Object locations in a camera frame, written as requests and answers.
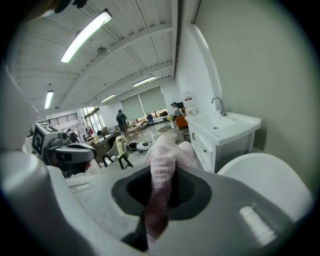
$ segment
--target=faucet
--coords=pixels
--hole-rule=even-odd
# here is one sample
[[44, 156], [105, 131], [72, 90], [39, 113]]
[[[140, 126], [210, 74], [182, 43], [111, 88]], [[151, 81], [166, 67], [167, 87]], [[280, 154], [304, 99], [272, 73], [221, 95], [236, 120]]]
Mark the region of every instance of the faucet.
[[221, 111], [220, 111], [220, 114], [221, 114], [221, 116], [225, 116], [226, 115], [226, 110], [225, 110], [225, 106], [224, 106], [224, 104], [222, 103], [222, 100], [221, 100], [221, 98], [219, 98], [219, 97], [213, 97], [212, 98], [212, 100], [211, 100], [211, 103], [214, 103], [214, 100], [215, 99], [218, 99], [219, 101], [220, 101], [220, 105], [221, 105]]

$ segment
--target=bathroom sink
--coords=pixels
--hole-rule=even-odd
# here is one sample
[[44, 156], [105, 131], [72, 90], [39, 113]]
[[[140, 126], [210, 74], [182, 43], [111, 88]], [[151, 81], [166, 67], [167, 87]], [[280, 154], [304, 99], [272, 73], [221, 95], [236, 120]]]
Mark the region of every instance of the bathroom sink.
[[230, 143], [251, 134], [261, 127], [261, 118], [227, 112], [222, 116], [219, 110], [208, 114], [185, 117], [185, 120], [198, 128], [217, 146]]

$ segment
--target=ceiling beam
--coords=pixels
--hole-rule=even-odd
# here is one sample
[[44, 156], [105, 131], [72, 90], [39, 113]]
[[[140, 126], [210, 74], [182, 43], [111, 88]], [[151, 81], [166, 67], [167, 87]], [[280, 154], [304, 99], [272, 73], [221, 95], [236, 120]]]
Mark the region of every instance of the ceiling beam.
[[171, 0], [172, 13], [172, 79], [175, 78], [176, 69], [176, 50], [177, 50], [177, 31], [178, 31], [178, 0]]
[[101, 62], [103, 62], [112, 52], [115, 53], [116, 51], [119, 51], [121, 49], [124, 49], [128, 47], [131, 44], [135, 44], [139, 40], [150, 37], [159, 33], [169, 32], [172, 31], [173, 27], [170, 23], [164, 23], [161, 25], [153, 26], [144, 30], [139, 31], [138, 33], [134, 33], [127, 38], [115, 43], [113, 46], [109, 48], [109, 52], [107, 52], [104, 55], [98, 56], [94, 61], [92, 61], [79, 75], [79, 77], [74, 81], [74, 83], [71, 85], [71, 87], [68, 89], [65, 97], [63, 98], [60, 109], [62, 110], [64, 106], [66, 105], [67, 100], [70, 98], [70, 95], [72, 92], [80, 85], [80, 83], [88, 76], [88, 74]]
[[[125, 85], [125, 84], [127, 84], [127, 83], [130, 83], [130, 82], [134, 81], [134, 80], [141, 79], [141, 77], [144, 77], [144, 76], [146, 76], [146, 75], [148, 75], [148, 74], [150, 74], [150, 73], [152, 73], [152, 72], [156, 72], [156, 71], [159, 71], [159, 70], [163, 70], [163, 69], [166, 69], [166, 68], [170, 68], [170, 67], [172, 67], [172, 66], [173, 66], [173, 65], [172, 65], [172, 62], [167, 62], [167, 63], [163, 63], [163, 64], [160, 64], [160, 65], [157, 65], [157, 66], [148, 68], [148, 69], [146, 69], [146, 70], [143, 70], [143, 71], [141, 71], [140, 73], [134, 74], [134, 75], [132, 75], [132, 76], [130, 76], [130, 77], [128, 77], [128, 78], [126, 78], [126, 79], [124, 79], [124, 80], [116, 83], [116, 84], [113, 86], [113, 90], [110, 90], [110, 91], [108, 91], [108, 92], [106, 92], [106, 93], [107, 93], [108, 95], [110, 95], [110, 94], [112, 94], [112, 92], [113, 92], [114, 90], [119, 89], [120, 86], [123, 86], [123, 85]], [[96, 102], [99, 103], [100, 101], [102, 101], [102, 100], [105, 99], [106, 97], [107, 97], [107, 95], [103, 92], [103, 93], [101, 93], [100, 95], [94, 97], [92, 100], [90, 100], [90, 101], [88, 102], [88, 104], [91, 106], [92, 104], [95, 104]]]

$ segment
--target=sink cabinet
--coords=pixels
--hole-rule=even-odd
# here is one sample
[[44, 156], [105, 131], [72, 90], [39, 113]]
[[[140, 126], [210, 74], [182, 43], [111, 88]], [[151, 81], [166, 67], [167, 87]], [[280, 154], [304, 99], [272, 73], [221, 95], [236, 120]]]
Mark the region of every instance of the sink cabinet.
[[188, 127], [192, 147], [203, 169], [207, 172], [217, 173], [231, 160], [252, 151], [255, 138], [254, 131], [234, 141], [218, 146], [199, 127], [191, 123], [188, 123]]

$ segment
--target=orange chair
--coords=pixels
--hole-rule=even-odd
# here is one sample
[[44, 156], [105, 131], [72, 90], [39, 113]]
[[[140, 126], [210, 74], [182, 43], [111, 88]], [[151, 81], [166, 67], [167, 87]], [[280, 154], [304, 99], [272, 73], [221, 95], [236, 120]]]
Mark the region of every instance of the orange chair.
[[186, 121], [184, 116], [177, 117], [175, 119], [175, 124], [179, 127], [180, 131], [181, 131], [181, 127], [187, 127], [188, 126], [188, 122]]

